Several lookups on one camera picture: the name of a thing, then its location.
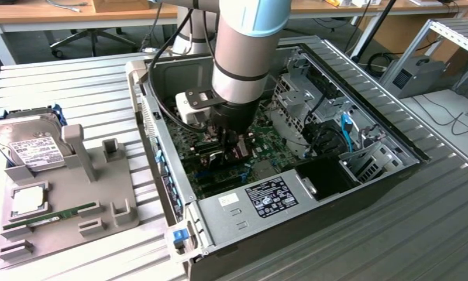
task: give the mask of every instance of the office chair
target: office chair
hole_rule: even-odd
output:
[[[108,28],[89,28],[89,29],[85,29],[83,31],[77,31],[76,29],[71,29],[71,36],[68,38],[65,38],[64,40],[59,41],[57,43],[53,43],[53,42],[49,42],[49,48],[52,50],[52,55],[56,57],[56,58],[61,58],[64,56],[64,53],[63,51],[60,51],[57,48],[61,47],[61,46],[65,46],[67,44],[69,44],[71,42],[81,39],[81,38],[85,38],[85,37],[89,37],[91,38],[91,44],[92,44],[92,56],[96,57],[97,56],[97,52],[96,52],[96,49],[95,49],[95,44],[97,43],[97,36],[100,37],[105,37],[113,41],[117,41],[128,46],[132,47],[132,52],[136,52],[137,51],[137,45],[129,41],[128,39],[123,38],[123,37],[119,37],[108,32],[105,32],[104,30],[107,30]],[[116,34],[121,35],[123,34],[123,31],[121,31],[121,28],[116,28]]]

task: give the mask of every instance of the open computer chassis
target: open computer chassis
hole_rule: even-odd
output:
[[[161,99],[172,100],[191,88],[211,87],[212,66],[208,55],[161,59],[153,74]],[[263,95],[267,102],[260,106],[263,124],[256,120],[254,130],[264,134],[260,127],[270,126],[268,133],[276,132],[279,137],[267,148],[258,143],[254,157],[259,158],[230,173],[236,176],[240,169],[250,173],[247,167],[262,161],[267,164],[271,160],[270,165],[252,171],[251,177],[239,174],[240,181],[218,186],[218,193],[203,192],[197,173],[187,171],[180,132],[161,114],[148,84],[140,84],[144,97],[137,123],[143,139],[148,139],[144,147],[169,226],[168,247],[191,280],[219,278],[371,206],[430,159],[304,44],[279,47],[270,76]],[[306,118],[315,106],[310,122],[315,126],[328,124],[339,129],[343,113],[354,118],[350,136],[355,149],[339,150],[324,160],[319,160],[323,152],[314,149],[318,155],[306,161],[300,159],[308,146],[283,139],[299,138],[312,145],[315,135]],[[363,128],[370,128],[367,135]],[[331,138],[323,145],[339,147],[334,141]],[[290,163],[278,163],[288,159],[288,153],[294,154]],[[191,238],[175,251],[169,238],[181,228],[189,230]]]

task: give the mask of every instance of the slotted metal surface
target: slotted metal surface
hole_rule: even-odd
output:
[[[430,28],[468,51],[468,18],[434,19]]]
[[[319,38],[283,39],[283,43],[306,43],[332,61],[334,69],[427,151],[432,162],[376,205],[226,280],[468,280],[468,164]],[[127,98],[125,76],[119,72],[127,61],[143,58],[133,54],[3,68],[0,108],[64,101],[68,121],[87,128],[88,147],[115,136],[127,144],[141,223],[3,270],[0,280],[187,279],[164,247],[163,210]],[[0,203],[4,166],[0,155]]]
[[[331,44],[314,48],[432,161],[372,207],[223,280],[468,280],[468,163]]]

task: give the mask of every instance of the warning label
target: warning label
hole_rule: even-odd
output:
[[[12,142],[9,146],[29,168],[64,161],[61,151],[51,136]]]
[[[298,205],[296,198],[282,177],[246,189],[250,200],[263,218]]]

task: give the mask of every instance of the motherboard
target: motherboard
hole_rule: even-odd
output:
[[[216,150],[218,140],[212,132],[193,133],[167,118],[167,126],[177,149],[179,157],[197,198],[207,198],[246,184],[254,183],[278,173],[299,160],[288,146],[287,139],[280,137],[272,121],[268,118],[274,109],[260,106],[255,122],[250,128],[247,149],[251,156],[235,165],[222,169],[205,169],[199,163],[199,149],[212,147],[208,154],[220,153]]]

